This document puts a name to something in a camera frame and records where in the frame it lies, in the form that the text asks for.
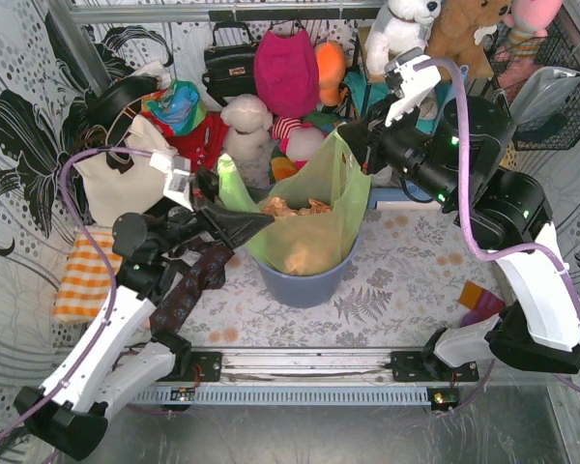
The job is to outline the green plastic trash bag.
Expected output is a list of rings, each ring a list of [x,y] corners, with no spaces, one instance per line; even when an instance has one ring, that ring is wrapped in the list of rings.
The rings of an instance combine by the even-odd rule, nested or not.
[[[277,182],[262,200],[250,197],[229,155],[218,159],[217,173],[220,201],[232,212],[262,213],[264,203],[276,196],[293,208],[307,207],[309,199],[333,208],[320,215],[274,217],[245,244],[254,259],[273,270],[290,276],[322,274],[348,255],[359,235],[370,179],[336,130],[297,174]]]

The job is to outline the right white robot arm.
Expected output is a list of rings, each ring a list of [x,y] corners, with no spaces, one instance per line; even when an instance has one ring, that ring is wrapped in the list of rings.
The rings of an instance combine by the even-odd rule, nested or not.
[[[470,221],[477,248],[495,258],[514,293],[513,304],[459,329],[440,329],[421,352],[434,378],[448,369],[499,360],[523,371],[576,374],[580,370],[580,300],[564,282],[552,209],[531,176],[500,166],[513,132],[509,117],[480,97],[467,99],[470,131],[469,199],[462,202],[458,177],[461,133],[455,101],[435,134],[417,129],[413,111],[387,127],[393,100],[376,103],[367,117],[339,128],[358,159],[373,173],[390,166],[438,203],[454,222]]]

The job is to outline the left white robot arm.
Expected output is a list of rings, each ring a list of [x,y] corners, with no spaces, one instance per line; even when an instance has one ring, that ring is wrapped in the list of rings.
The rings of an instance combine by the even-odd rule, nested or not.
[[[178,212],[114,222],[113,251],[123,262],[109,274],[98,316],[56,370],[14,402],[32,435],[77,461],[138,392],[165,377],[200,375],[178,331],[202,294],[223,285],[235,248],[274,221],[216,204],[218,176],[206,168],[168,169],[163,194]]]

